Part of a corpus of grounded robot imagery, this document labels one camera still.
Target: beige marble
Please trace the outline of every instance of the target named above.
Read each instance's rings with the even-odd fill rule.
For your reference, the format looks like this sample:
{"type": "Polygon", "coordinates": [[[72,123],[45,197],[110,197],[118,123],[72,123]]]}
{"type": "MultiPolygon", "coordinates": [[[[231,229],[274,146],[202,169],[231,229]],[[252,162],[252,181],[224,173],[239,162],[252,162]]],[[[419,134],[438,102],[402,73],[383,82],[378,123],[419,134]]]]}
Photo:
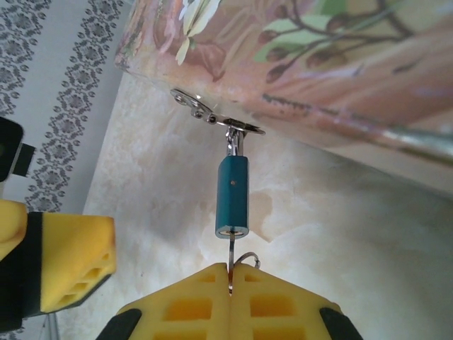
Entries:
{"type": "MultiPolygon", "coordinates": [[[[123,305],[227,260],[214,235],[224,130],[124,75],[86,214],[113,216],[117,273],[58,314],[95,339],[123,305]]],[[[451,339],[453,201],[270,132],[248,136],[251,233],[262,269],[337,302],[365,340],[451,339]]]]}

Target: yellow foam pad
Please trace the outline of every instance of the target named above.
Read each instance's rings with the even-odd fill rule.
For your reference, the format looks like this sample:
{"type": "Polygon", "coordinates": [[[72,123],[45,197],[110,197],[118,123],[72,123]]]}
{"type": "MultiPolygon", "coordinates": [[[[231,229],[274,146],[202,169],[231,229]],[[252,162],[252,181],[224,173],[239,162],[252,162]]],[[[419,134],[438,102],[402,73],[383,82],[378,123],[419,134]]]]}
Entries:
{"type": "Polygon", "coordinates": [[[27,230],[24,204],[0,200],[0,261],[20,244],[27,230]]]}
{"type": "Polygon", "coordinates": [[[337,304],[247,264],[234,267],[230,339],[331,340],[319,314],[337,304]]]}
{"type": "Polygon", "coordinates": [[[225,263],[216,263],[119,311],[142,311],[129,340],[228,340],[225,263]]]}
{"type": "Polygon", "coordinates": [[[79,301],[115,270],[115,223],[111,217],[43,214],[42,312],[79,301]]]}

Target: white wallpaper with gray pattern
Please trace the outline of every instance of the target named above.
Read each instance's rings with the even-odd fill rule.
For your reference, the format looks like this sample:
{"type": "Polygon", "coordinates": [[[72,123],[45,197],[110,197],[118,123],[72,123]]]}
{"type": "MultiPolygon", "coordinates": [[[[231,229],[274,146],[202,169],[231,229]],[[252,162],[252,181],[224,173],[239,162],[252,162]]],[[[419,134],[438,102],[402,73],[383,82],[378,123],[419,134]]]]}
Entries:
{"type": "MultiPolygon", "coordinates": [[[[30,211],[81,213],[121,71],[113,64],[131,9],[121,0],[0,0],[0,116],[36,147],[4,197],[30,211]]],[[[0,340],[41,340],[41,324],[0,340]]]]}

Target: painted leaf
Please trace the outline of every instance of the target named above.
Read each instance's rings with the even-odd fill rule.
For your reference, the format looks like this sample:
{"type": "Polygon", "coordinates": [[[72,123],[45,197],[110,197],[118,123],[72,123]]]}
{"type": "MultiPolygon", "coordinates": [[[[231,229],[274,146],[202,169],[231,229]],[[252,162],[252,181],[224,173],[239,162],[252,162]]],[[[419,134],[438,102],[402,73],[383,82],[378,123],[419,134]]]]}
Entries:
{"type": "MultiPolygon", "coordinates": [[[[302,21],[307,25],[317,28],[319,30],[324,30],[327,23],[330,21],[331,17],[329,16],[302,16],[302,21]]],[[[296,25],[290,19],[280,19],[273,21],[269,25],[267,25],[264,30],[274,30],[279,33],[283,33],[288,30],[294,30],[296,25]]],[[[326,36],[318,33],[313,33],[308,30],[299,30],[293,33],[285,33],[279,35],[275,38],[275,41],[279,43],[291,43],[291,44],[298,44],[298,45],[307,45],[314,41],[324,39],[326,36]]]]}
{"type": "Polygon", "coordinates": [[[315,14],[323,16],[336,16],[347,11],[346,0],[318,0],[315,7],[315,14]]]}
{"type": "Polygon", "coordinates": [[[185,59],[185,56],[187,55],[189,47],[190,47],[190,38],[186,38],[184,40],[183,44],[181,45],[181,47],[179,47],[178,53],[176,53],[176,61],[178,62],[178,65],[182,65],[182,63],[184,62],[184,59],[185,59]]]}
{"type": "Polygon", "coordinates": [[[221,0],[205,0],[203,6],[200,9],[198,15],[196,15],[195,22],[193,26],[190,28],[189,37],[192,37],[198,33],[201,33],[207,23],[211,20],[214,16],[215,12],[219,8],[219,3],[221,0]]]}
{"type": "Polygon", "coordinates": [[[178,17],[179,21],[183,20],[185,12],[187,11],[187,7],[189,7],[188,0],[183,0],[183,7],[181,9],[181,12],[179,12],[179,17],[178,17]]]}
{"type": "Polygon", "coordinates": [[[338,53],[338,47],[335,43],[328,47],[317,48],[313,52],[307,54],[307,58],[300,59],[304,68],[319,69],[319,67],[331,69],[333,67],[343,66],[348,62],[346,56],[338,53]]]}
{"type": "Polygon", "coordinates": [[[272,41],[264,45],[264,47],[255,54],[253,60],[255,60],[256,62],[267,62],[266,56],[268,55],[269,51],[275,48],[284,48],[288,51],[293,51],[288,54],[288,57],[291,57],[294,53],[301,51],[304,47],[305,45],[301,44],[291,44],[288,42],[285,43],[272,41]]]}
{"type": "Polygon", "coordinates": [[[183,33],[187,35],[189,30],[192,28],[195,19],[197,18],[198,12],[200,11],[204,0],[194,0],[184,13],[183,20],[183,33]]]}

